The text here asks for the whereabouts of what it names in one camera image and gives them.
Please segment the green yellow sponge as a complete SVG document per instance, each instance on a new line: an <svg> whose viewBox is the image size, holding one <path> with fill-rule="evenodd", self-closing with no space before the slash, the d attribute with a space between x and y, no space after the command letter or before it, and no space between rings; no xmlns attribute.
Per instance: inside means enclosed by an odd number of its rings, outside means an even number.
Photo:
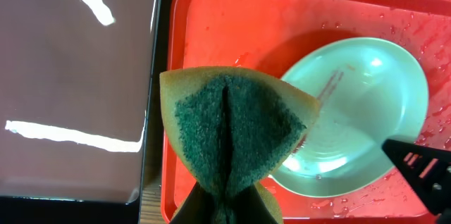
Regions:
<svg viewBox="0 0 451 224"><path fill-rule="evenodd" d="M238 67L163 72L160 100L170 145L214 197L212 223L231 223L230 198L261 184L319 116L319 101L312 95L271 75ZM281 223L277 200L272 194L267 199Z"/></svg>

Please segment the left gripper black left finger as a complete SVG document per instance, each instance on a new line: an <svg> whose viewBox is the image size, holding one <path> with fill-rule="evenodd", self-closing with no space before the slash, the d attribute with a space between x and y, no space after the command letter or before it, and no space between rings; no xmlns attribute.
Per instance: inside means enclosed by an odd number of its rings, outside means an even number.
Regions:
<svg viewBox="0 0 451 224"><path fill-rule="evenodd" d="M214 197L196 182L170 224L212 224L215 208Z"/></svg>

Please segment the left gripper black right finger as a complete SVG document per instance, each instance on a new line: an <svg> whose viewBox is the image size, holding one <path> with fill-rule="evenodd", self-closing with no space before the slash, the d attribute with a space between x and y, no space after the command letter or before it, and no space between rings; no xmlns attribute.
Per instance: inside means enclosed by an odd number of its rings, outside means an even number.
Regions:
<svg viewBox="0 0 451 224"><path fill-rule="evenodd" d="M271 194L260 184L251 185L230 198L232 224L276 224L265 200Z"/></svg>

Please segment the mint green rimmed plate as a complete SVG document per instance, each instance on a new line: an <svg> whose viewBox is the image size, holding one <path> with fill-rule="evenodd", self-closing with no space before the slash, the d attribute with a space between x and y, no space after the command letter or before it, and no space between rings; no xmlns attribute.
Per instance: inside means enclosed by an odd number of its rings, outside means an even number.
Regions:
<svg viewBox="0 0 451 224"><path fill-rule="evenodd" d="M325 45L283 80L320 101L319 119L273 179L306 197L336 197L385 175L387 139L413 143L428 110L428 83L418 61L384 39L356 37Z"/></svg>

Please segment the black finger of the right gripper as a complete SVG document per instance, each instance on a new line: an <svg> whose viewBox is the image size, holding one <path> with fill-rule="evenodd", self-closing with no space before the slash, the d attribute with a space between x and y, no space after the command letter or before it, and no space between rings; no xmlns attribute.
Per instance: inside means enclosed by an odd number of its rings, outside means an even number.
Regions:
<svg viewBox="0 0 451 224"><path fill-rule="evenodd" d="M382 150L429 213L438 215L450 210L449 151L393 139L384 141Z"/></svg>

